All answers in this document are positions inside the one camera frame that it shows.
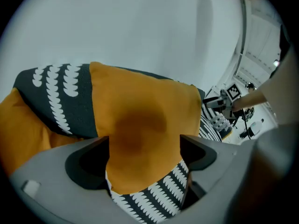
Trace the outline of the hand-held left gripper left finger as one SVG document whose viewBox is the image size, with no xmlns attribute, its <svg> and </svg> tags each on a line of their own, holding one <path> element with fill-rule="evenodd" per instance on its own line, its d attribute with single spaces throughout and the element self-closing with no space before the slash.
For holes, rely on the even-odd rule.
<svg viewBox="0 0 299 224">
<path fill-rule="evenodd" d="M 42 151 L 10 175 L 26 206 L 46 224 L 139 224 L 111 198 L 109 138 Z"/>
</svg>

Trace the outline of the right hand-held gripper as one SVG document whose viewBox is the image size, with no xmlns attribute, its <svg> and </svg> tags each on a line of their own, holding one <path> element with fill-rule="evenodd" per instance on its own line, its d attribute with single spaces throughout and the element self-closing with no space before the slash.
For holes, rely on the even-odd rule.
<svg viewBox="0 0 299 224">
<path fill-rule="evenodd" d="M 236 83 L 220 90 L 220 97 L 211 97 L 203 100 L 208 108 L 219 108 L 226 119 L 235 119 L 233 103 L 241 97 L 241 91 Z"/>
</svg>

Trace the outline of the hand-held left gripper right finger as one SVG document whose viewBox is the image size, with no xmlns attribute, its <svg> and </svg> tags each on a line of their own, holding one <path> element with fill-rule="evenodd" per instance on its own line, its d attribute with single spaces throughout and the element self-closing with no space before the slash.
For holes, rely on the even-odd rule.
<svg viewBox="0 0 299 224">
<path fill-rule="evenodd" d="M 187 185 L 180 218 L 226 218 L 242 182 L 249 152 L 241 146 L 180 136 Z"/>
</svg>

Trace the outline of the person's right forearm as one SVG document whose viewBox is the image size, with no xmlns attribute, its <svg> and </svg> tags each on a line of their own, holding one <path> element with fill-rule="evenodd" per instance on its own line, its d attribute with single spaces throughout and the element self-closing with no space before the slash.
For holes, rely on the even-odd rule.
<svg viewBox="0 0 299 224">
<path fill-rule="evenodd" d="M 299 57 L 290 47 L 275 74 L 233 103 L 233 111 L 269 103 L 279 125 L 299 123 Z"/>
</svg>

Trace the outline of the person's black jacket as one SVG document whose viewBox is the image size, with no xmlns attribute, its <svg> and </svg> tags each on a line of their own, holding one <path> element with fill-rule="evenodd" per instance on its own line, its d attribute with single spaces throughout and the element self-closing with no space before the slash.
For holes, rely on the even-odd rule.
<svg viewBox="0 0 299 224">
<path fill-rule="evenodd" d="M 280 39 L 279 39 L 279 48 L 280 48 L 280 58 L 279 58 L 279 63 L 281 63 L 287 52 L 289 51 L 290 49 L 290 38 L 289 38 L 289 35 L 287 33 L 287 29 L 285 27 L 284 24 L 281 25 L 280 27 Z"/>
</svg>

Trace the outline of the black white striped blanket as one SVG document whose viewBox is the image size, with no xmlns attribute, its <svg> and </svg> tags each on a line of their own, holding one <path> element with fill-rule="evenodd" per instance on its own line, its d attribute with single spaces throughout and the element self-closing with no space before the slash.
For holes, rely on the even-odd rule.
<svg viewBox="0 0 299 224">
<path fill-rule="evenodd" d="M 92 81 L 88 64 L 61 64 L 21 72 L 15 81 L 25 103 L 54 131 L 98 138 L 92 104 Z M 199 129 L 215 130 L 203 119 Z M 183 224 L 176 217 L 187 185 L 187 166 L 181 161 L 165 178 L 128 196 L 110 192 L 112 200 L 139 224 Z M 206 224 L 224 224 L 224 218 L 203 218 Z"/>
</svg>

